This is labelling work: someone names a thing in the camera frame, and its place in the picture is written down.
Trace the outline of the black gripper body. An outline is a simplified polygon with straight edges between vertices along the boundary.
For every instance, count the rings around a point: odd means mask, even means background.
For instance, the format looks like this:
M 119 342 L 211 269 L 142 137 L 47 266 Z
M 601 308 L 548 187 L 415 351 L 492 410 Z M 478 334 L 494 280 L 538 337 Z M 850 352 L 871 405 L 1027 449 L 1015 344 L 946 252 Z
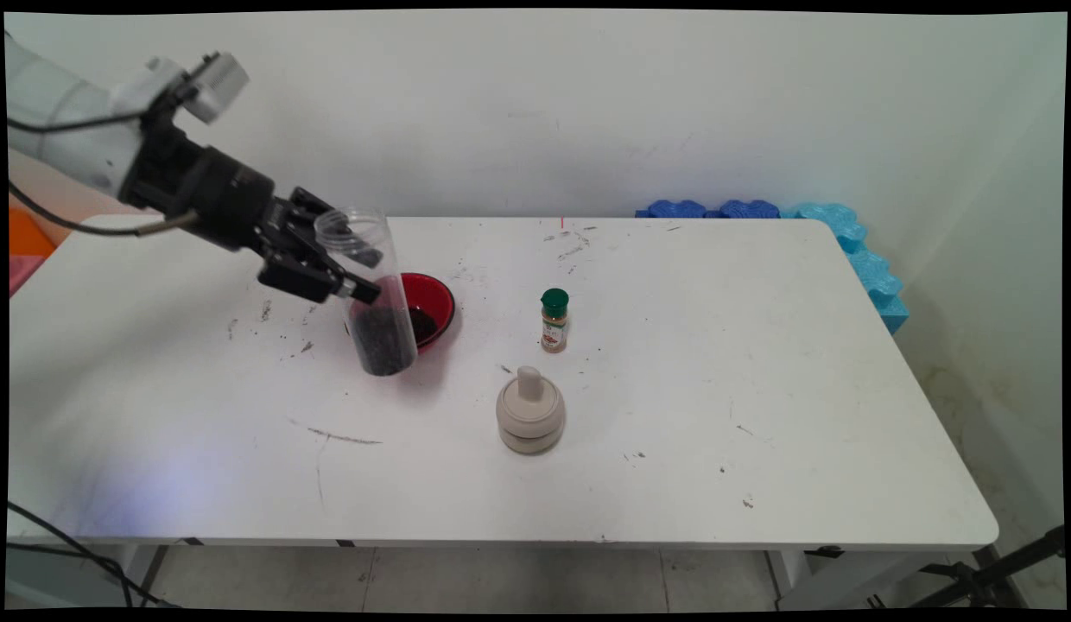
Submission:
M 262 251 L 256 228 L 275 183 L 243 162 L 188 139 L 172 122 L 144 125 L 144 145 L 121 189 L 124 204 L 174 219 L 191 213 L 185 232 L 226 251 Z

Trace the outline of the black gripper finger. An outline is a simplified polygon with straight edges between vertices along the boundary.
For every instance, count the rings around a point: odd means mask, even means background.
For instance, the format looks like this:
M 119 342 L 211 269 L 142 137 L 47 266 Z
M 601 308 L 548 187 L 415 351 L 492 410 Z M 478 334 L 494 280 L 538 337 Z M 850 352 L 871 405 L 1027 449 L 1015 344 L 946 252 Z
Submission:
M 376 269 L 384 259 L 384 216 L 335 207 L 302 187 L 284 201 L 282 251 L 314 269 Z
M 257 280 L 268 288 L 314 303 L 340 298 L 367 306 L 382 294 L 381 286 L 338 263 L 312 224 L 268 218 L 258 226 L 257 240 L 263 260 Z

